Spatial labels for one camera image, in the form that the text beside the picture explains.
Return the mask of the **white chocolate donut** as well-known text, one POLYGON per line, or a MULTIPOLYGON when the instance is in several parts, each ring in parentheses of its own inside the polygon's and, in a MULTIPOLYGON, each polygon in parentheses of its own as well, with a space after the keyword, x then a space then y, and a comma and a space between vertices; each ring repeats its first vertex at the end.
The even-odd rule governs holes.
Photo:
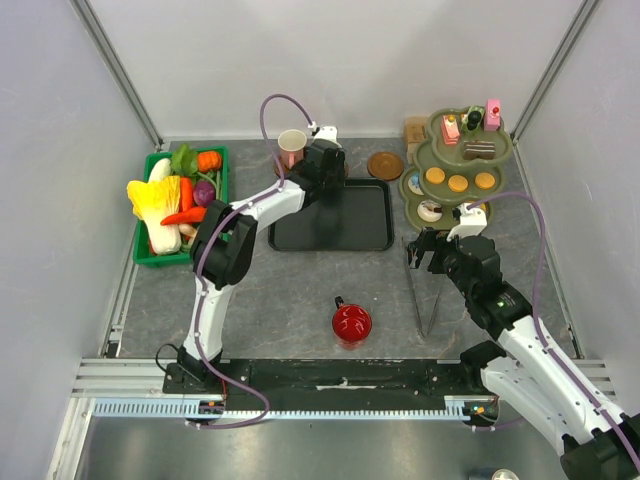
POLYGON ((442 206, 432 200, 423 200, 416 208, 417 215, 425 222, 438 222, 443 215, 442 206))

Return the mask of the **pink mug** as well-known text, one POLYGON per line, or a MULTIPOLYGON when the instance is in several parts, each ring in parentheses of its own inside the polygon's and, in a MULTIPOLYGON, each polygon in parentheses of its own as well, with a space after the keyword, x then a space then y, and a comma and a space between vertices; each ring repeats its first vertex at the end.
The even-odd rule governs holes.
POLYGON ((277 143, 281 160, 287 168, 292 168, 304 158, 307 136, 303 131, 297 129, 286 130, 279 135, 277 143))

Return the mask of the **blue iced donut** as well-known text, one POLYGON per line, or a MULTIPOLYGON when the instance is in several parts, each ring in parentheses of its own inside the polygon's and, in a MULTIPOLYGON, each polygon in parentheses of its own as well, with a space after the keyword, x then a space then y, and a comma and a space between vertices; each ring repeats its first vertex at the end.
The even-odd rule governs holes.
POLYGON ((415 195, 422 196, 423 191, 420 186, 420 176, 418 173, 412 174, 407 180, 408 189, 415 195))

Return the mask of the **orange biscuit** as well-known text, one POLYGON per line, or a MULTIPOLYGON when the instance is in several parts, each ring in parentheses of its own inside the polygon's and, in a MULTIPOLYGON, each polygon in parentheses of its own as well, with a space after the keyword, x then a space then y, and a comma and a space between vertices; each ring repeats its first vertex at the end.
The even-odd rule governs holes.
POLYGON ((469 182, 463 175, 451 175, 447 181, 447 185, 452 192, 463 193, 468 189, 469 182))
POLYGON ((496 185, 496 177, 489 172, 480 172, 475 176, 474 182, 482 190, 491 190, 496 185))
POLYGON ((430 167, 425 172, 425 179, 431 184, 439 185, 446 180, 446 173, 439 167, 430 167))

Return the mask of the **metal tongs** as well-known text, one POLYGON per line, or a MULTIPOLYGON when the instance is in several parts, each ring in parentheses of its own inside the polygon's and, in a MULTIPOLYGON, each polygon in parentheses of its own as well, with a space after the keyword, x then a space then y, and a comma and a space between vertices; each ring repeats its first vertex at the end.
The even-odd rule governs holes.
POLYGON ((401 244, 402 244, 402 248, 403 248, 403 267, 404 267, 404 271, 405 271, 405 276, 406 276, 406 280, 408 282, 409 285, 409 291, 411 294, 411 301, 412 301, 412 305, 413 305, 413 311, 414 311, 414 318, 415 318, 415 326, 416 326, 416 330, 417 333, 419 335, 419 337, 426 341, 427 338, 431 335, 436 319, 438 317, 438 313, 439 313, 439 309, 440 309, 440 303, 441 303, 441 297, 443 294, 443 290, 444 290, 444 278, 442 276, 436 276, 436 280, 435 280, 435 292, 432 295, 432 305, 431 305, 431 310, 430 310, 430 314, 428 317, 428 321, 424 322, 424 318, 421 315, 421 310, 420 310, 420 306, 421 306, 421 302, 420 299, 421 297, 418 295, 418 289, 417 289, 417 285, 414 281, 414 278, 412 276, 412 271, 414 270, 418 270, 418 269, 408 269, 407 268, 407 255, 406 255, 406 246, 409 244, 410 242, 408 242, 404 237, 401 238, 401 244))

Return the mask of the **red mug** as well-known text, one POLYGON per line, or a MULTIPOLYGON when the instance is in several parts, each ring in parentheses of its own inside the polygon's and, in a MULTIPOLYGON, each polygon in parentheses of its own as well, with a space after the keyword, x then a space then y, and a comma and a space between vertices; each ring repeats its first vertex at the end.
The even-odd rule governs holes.
POLYGON ((371 333, 371 315, 361 306, 345 302, 341 296, 336 296, 334 303, 336 311, 331 326, 337 343, 344 349, 359 348, 371 333))

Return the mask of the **chocolate layer cake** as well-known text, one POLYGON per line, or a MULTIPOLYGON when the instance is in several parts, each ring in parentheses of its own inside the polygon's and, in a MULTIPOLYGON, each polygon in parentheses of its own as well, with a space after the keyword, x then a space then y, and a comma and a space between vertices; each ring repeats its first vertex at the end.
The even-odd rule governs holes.
POLYGON ((484 140, 465 141, 462 157, 464 160, 493 160, 496 155, 494 142, 484 140))

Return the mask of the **pink striped cake slice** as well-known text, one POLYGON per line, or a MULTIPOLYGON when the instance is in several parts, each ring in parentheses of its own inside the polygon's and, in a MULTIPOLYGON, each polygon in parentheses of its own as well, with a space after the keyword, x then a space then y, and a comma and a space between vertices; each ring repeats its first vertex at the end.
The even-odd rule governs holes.
POLYGON ((445 145, 456 145, 460 138, 457 117, 454 114, 446 114, 441 118, 441 134, 445 145))

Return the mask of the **green white cake slice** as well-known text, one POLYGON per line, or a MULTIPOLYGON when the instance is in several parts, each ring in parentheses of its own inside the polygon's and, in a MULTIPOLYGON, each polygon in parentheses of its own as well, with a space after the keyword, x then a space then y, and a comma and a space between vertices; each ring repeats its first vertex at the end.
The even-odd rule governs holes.
POLYGON ((460 125, 462 132, 471 132, 476 130, 485 115, 485 108, 478 105, 470 106, 466 111, 460 114, 460 125))

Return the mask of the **pink cake with cherry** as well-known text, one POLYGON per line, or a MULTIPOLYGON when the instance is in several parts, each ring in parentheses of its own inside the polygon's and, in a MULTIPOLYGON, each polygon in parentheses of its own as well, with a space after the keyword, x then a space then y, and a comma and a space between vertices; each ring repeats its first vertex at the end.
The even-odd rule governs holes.
POLYGON ((489 98, 485 107, 484 130, 497 131, 501 124, 501 102, 497 98, 489 98))

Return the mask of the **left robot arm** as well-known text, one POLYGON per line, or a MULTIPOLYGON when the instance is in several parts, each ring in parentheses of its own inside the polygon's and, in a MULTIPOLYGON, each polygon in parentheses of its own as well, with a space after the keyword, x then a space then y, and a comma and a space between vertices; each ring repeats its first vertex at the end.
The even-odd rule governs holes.
POLYGON ((232 204, 210 206, 191 248, 196 298, 189 333, 177 364, 196 391, 217 387, 222 330, 235 286, 248 273, 256 236, 278 220, 319 200, 345 183, 345 151, 335 140, 314 139, 286 177, 232 204))

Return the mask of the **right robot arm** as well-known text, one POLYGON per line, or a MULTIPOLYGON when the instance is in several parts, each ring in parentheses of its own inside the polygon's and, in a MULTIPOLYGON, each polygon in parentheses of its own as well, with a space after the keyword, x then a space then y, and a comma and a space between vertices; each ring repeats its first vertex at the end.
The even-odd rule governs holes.
POLYGON ((504 280, 494 242, 425 228, 406 246, 408 267, 419 267, 426 253, 428 271, 453 283, 490 336, 461 354, 460 386, 473 394, 486 389, 514 408, 554 447, 567 478, 638 478, 639 417, 611 401, 558 346, 504 280))

